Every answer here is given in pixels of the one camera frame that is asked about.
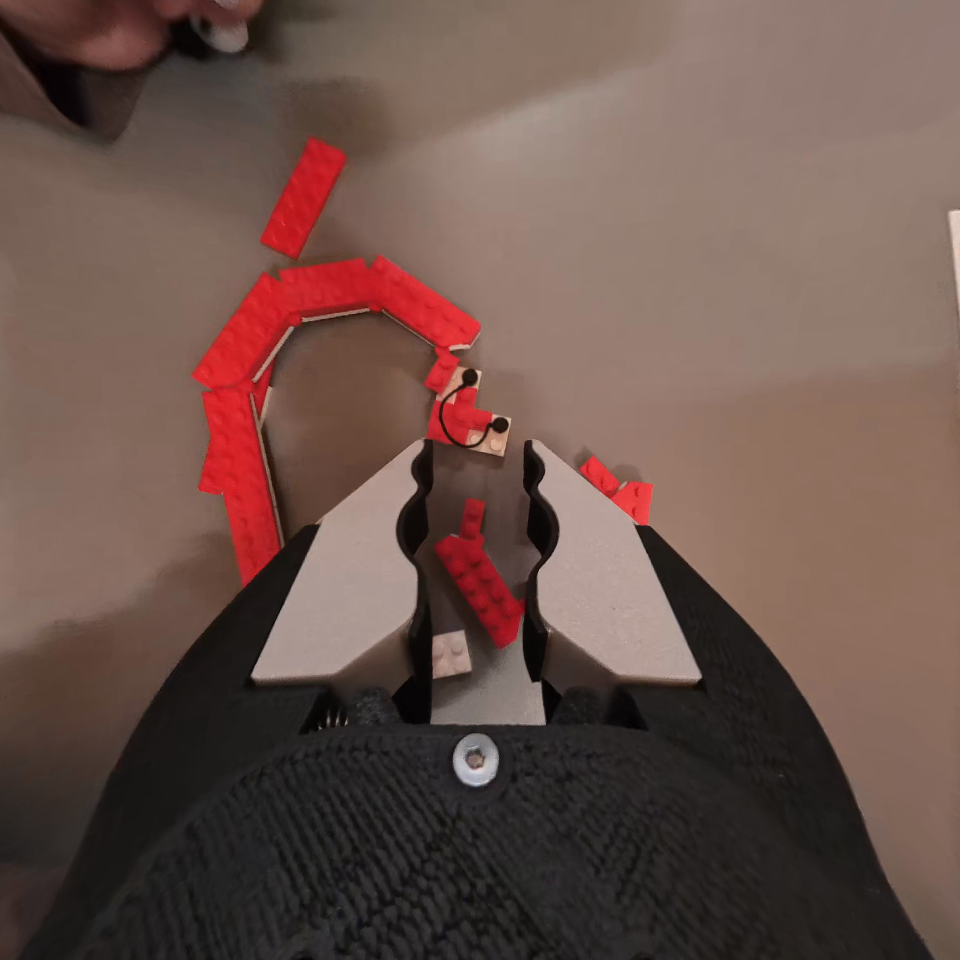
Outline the red lego heart frame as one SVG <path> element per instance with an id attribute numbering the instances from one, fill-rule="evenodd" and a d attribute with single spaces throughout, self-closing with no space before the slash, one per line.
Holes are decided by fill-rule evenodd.
<path id="1" fill-rule="evenodd" d="M 385 314 L 434 350 L 426 380 L 434 391 L 453 373 L 455 354 L 471 349 L 482 330 L 389 259 L 346 259 L 261 274 L 194 370 L 209 435 L 198 488 L 222 498 L 242 585 L 283 546 L 263 436 L 274 363 L 303 324 L 368 312 Z"/>

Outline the person's left hand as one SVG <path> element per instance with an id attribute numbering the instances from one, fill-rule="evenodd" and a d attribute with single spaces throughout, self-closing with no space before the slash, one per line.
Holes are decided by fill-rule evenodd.
<path id="1" fill-rule="evenodd" d="M 174 23 L 200 18 L 234 27 L 262 1 L 3 1 L 2 26 L 43 58 L 124 71 L 147 66 L 167 46 Z"/>

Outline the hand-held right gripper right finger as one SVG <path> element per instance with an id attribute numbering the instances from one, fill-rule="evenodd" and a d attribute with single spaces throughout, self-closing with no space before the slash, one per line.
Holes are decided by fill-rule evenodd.
<path id="1" fill-rule="evenodd" d="M 527 536 L 523 654 L 552 690 L 694 687 L 701 670 L 640 527 L 541 441 L 523 448 Z"/>

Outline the small white lego plate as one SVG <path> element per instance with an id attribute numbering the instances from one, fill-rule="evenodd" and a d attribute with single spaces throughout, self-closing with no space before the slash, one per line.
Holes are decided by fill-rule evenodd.
<path id="1" fill-rule="evenodd" d="M 465 630 L 452 630 L 432 637 L 431 674 L 434 681 L 465 676 L 473 671 Z"/>

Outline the lego piece with black string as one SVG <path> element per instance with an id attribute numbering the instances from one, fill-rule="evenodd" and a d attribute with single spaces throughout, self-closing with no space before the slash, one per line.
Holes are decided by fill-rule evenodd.
<path id="1" fill-rule="evenodd" d="M 460 450 L 503 458 L 511 419 L 477 406 L 481 382 L 481 370 L 463 366 L 447 349 L 437 349 L 436 361 L 424 381 L 425 387 L 435 394 L 426 438 Z"/>

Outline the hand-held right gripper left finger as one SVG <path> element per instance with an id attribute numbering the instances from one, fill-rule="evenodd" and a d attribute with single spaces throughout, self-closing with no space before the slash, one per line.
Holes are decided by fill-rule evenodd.
<path id="1" fill-rule="evenodd" d="M 432 627 L 418 553 L 434 444 L 415 441 L 329 510 L 251 671 L 258 685 L 429 687 Z"/>

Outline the long red lego plate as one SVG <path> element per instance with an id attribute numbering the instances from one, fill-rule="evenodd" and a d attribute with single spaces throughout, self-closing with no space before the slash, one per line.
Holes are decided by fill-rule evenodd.
<path id="1" fill-rule="evenodd" d="M 270 213 L 260 243 L 288 258 L 299 258 L 345 165 L 342 150 L 310 137 Z"/>

